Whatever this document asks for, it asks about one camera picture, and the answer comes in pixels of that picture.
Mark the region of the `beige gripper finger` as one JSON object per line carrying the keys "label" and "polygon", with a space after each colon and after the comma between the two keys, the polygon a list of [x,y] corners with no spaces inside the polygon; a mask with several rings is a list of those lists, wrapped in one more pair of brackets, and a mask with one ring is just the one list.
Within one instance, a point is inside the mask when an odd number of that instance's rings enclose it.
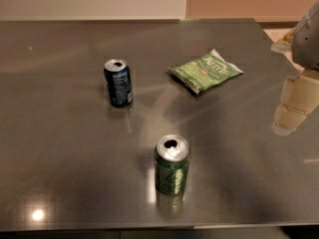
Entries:
{"label": "beige gripper finger", "polygon": [[299,128],[319,106],[319,72],[303,70],[298,76],[289,76],[283,85],[272,131],[289,135]]}
{"label": "beige gripper finger", "polygon": [[285,33],[279,40],[272,44],[271,50],[276,53],[284,54],[290,52],[293,44],[295,29],[292,28]]}

